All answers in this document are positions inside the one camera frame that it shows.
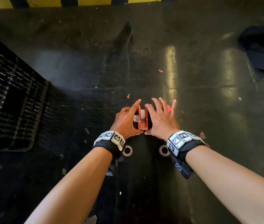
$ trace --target plastic crate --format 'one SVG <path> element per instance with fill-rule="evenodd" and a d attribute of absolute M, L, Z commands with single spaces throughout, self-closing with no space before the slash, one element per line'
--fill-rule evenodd
<path fill-rule="evenodd" d="M 33 146 L 48 84 L 0 42 L 0 151 Z"/>

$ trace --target floor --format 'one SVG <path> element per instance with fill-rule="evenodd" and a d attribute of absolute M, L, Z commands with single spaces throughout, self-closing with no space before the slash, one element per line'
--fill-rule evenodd
<path fill-rule="evenodd" d="M 261 24 L 264 0 L 0 10 L 0 40 L 52 83 L 34 147 L 0 153 L 0 223 L 23 223 L 139 98 L 177 99 L 182 129 L 264 177 L 264 73 L 237 44 Z M 185 180 L 160 156 L 161 141 L 127 143 L 133 155 L 105 178 L 97 223 L 239 223 L 196 174 Z"/>

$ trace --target yellow and black stripe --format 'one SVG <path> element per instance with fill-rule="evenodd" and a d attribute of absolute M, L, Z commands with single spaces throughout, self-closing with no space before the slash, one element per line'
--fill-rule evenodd
<path fill-rule="evenodd" d="M 0 0 L 0 9 L 20 9 L 29 7 L 72 7 L 82 5 L 110 5 L 153 1 L 177 0 Z"/>

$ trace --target baseball cap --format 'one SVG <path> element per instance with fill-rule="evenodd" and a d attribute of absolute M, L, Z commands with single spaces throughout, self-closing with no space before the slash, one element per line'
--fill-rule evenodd
<path fill-rule="evenodd" d="M 264 70 L 264 26 L 250 26 L 238 38 L 254 68 Z"/>

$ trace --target person's left hand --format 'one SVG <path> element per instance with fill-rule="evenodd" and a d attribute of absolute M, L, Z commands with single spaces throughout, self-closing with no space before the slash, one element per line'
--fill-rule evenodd
<path fill-rule="evenodd" d="M 132 107 L 122 108 L 121 112 L 116 114 L 115 121 L 110 130 L 118 132 L 125 140 L 129 137 L 143 133 L 143 131 L 136 130 L 133 126 L 134 114 L 138 109 L 140 102 L 141 100 L 139 99 Z"/>

